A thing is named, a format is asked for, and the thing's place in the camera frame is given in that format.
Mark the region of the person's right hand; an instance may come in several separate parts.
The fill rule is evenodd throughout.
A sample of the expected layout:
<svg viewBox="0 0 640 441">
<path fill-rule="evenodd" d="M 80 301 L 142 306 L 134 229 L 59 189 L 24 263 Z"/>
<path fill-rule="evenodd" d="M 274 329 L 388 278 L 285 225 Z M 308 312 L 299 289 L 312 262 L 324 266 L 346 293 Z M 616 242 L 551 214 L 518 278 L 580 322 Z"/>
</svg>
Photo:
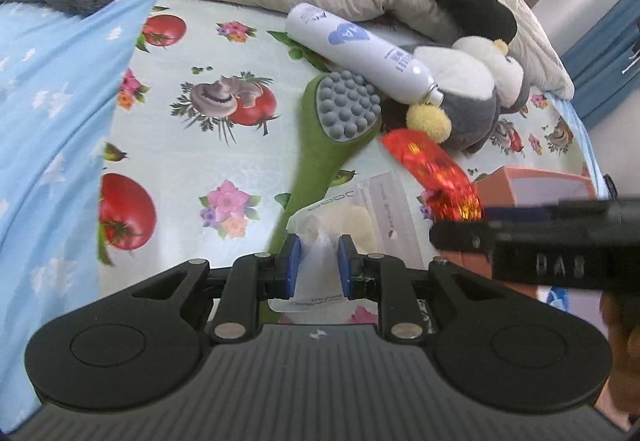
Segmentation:
<svg viewBox="0 0 640 441">
<path fill-rule="evenodd" d="M 602 321 L 608 328 L 612 369 L 598 400 L 600 410 L 620 427 L 639 418 L 639 299 L 604 293 Z"/>
</svg>

